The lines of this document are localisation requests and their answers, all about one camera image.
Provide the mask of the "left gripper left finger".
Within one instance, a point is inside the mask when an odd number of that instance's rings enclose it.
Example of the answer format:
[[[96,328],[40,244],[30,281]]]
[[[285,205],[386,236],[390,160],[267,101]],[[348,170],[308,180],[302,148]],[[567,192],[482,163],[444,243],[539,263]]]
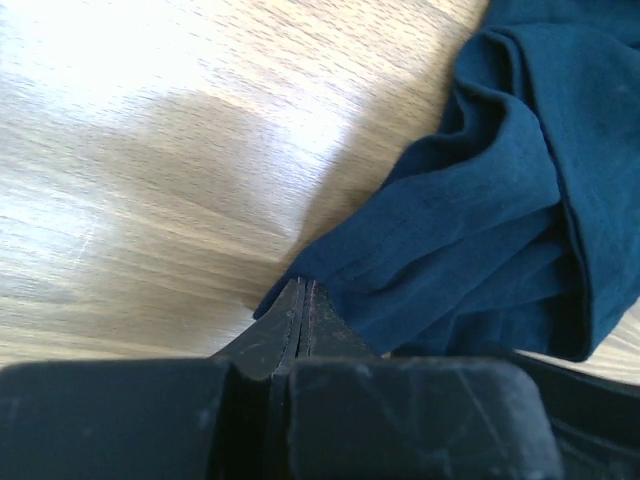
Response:
[[[305,281],[290,280],[268,311],[211,356],[227,359],[250,380],[265,380],[294,357],[301,329]]]

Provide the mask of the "navy blue tank top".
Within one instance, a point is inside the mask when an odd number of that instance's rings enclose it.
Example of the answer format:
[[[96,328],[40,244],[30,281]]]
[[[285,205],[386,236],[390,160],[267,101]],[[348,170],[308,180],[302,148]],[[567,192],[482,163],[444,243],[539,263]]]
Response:
[[[379,353],[581,361],[639,296],[639,5],[493,1],[438,130],[284,273]]]

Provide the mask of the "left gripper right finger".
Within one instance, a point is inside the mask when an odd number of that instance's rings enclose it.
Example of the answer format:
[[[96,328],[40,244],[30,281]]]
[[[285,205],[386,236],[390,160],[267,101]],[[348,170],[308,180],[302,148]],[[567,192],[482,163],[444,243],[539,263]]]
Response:
[[[298,279],[297,357],[375,358],[362,339],[337,315],[326,290],[316,281]]]

